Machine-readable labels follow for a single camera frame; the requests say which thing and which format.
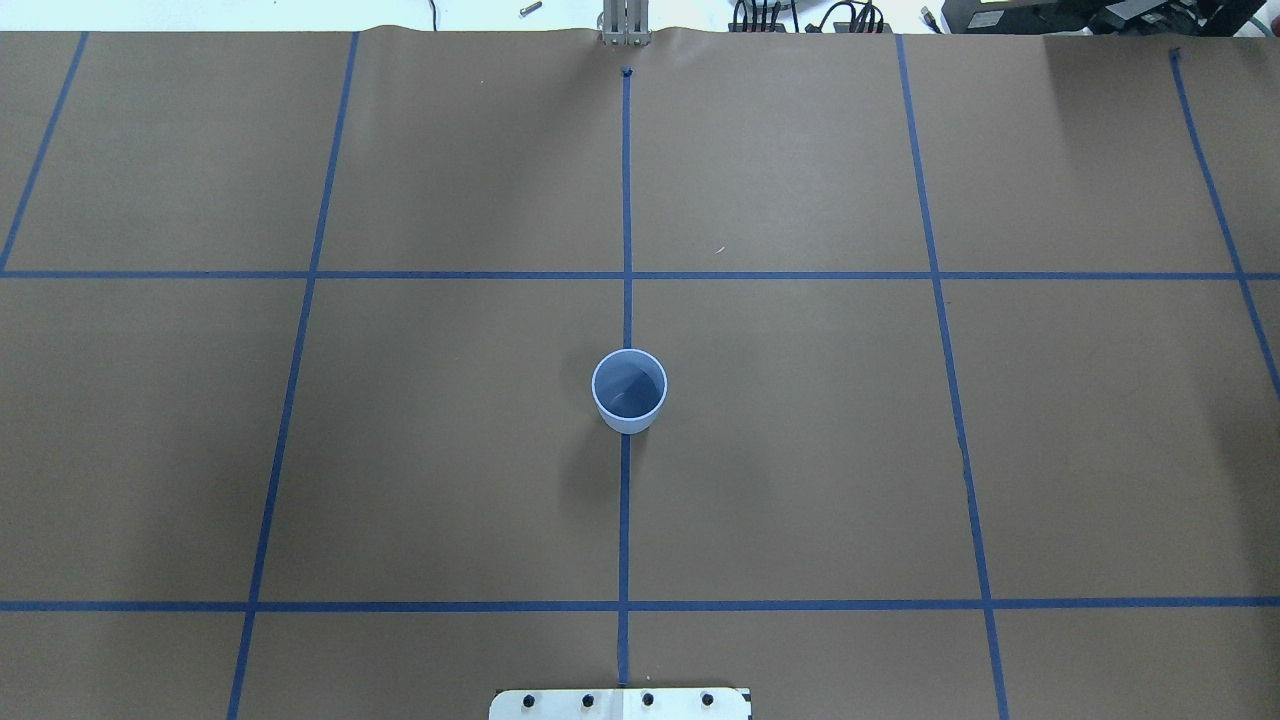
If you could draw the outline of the blue cup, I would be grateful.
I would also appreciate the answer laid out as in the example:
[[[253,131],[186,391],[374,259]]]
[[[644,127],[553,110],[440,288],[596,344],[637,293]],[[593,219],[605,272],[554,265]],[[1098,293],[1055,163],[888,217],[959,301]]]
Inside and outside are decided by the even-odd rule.
[[[618,348],[595,365],[590,391],[602,420],[622,436],[639,434],[657,420],[669,382],[664,365],[640,348]]]

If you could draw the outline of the white pedestal column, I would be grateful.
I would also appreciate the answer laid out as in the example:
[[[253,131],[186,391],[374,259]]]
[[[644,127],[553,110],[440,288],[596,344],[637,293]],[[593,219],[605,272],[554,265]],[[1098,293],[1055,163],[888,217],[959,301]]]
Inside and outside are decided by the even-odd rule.
[[[750,691],[732,687],[512,689],[489,719],[753,719]]]

